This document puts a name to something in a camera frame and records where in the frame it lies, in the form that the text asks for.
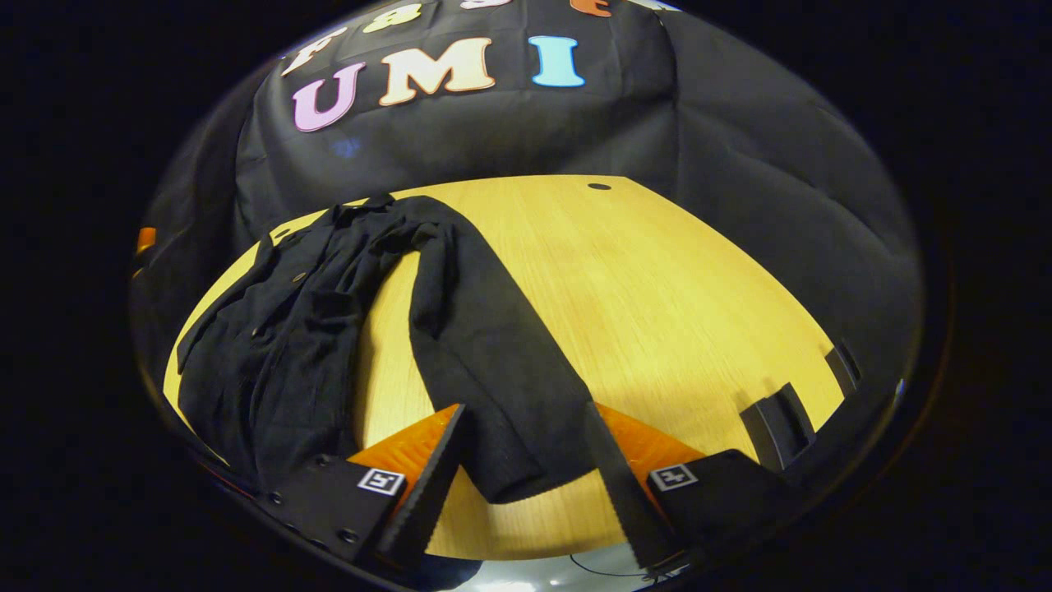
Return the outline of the person's blue trouser leg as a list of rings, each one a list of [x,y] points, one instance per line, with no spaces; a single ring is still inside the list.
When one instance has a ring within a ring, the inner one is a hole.
[[[418,568],[410,574],[406,587],[418,592],[454,590],[476,577],[484,563],[425,553],[418,563]]]

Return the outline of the black knit cardigan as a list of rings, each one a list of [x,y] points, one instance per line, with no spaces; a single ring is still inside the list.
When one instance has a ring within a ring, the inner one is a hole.
[[[428,196],[333,206],[279,241],[177,345],[178,407],[195,434],[257,488],[319,454],[358,452],[355,359],[373,301],[418,253],[407,320],[434,409],[463,405],[461,464],[489,503],[523,501],[593,471],[591,395],[471,222]]]

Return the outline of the black backdrop cloth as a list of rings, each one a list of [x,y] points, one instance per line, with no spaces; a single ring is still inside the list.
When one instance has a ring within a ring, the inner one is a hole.
[[[278,222],[436,183],[613,175],[713,226],[830,330],[847,400],[801,463],[878,441],[916,359],[916,229],[879,157],[818,90],[765,53],[660,3],[399,0],[360,11],[252,72],[196,125],[144,221],[132,278],[150,399],[196,454],[220,458],[162,401],[168,352],[208,286]]]

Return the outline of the black table edge clamp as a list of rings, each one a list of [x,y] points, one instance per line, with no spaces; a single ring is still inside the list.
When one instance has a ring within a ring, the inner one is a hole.
[[[813,445],[816,430],[792,383],[739,413],[758,463],[784,471]]]
[[[854,393],[857,393],[861,370],[856,358],[844,340],[834,342],[830,351],[825,355],[825,363],[837,380],[842,397],[852,397]]]

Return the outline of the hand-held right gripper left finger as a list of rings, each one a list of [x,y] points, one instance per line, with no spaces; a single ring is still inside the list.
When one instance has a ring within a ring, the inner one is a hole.
[[[453,404],[344,458],[308,458],[256,499],[271,520],[339,562],[407,571],[431,543],[469,416]]]

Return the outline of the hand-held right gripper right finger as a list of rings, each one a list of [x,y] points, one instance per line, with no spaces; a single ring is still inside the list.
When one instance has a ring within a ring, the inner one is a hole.
[[[706,455],[596,402],[584,426],[621,532],[651,576],[728,562],[808,506],[800,487],[739,450]]]

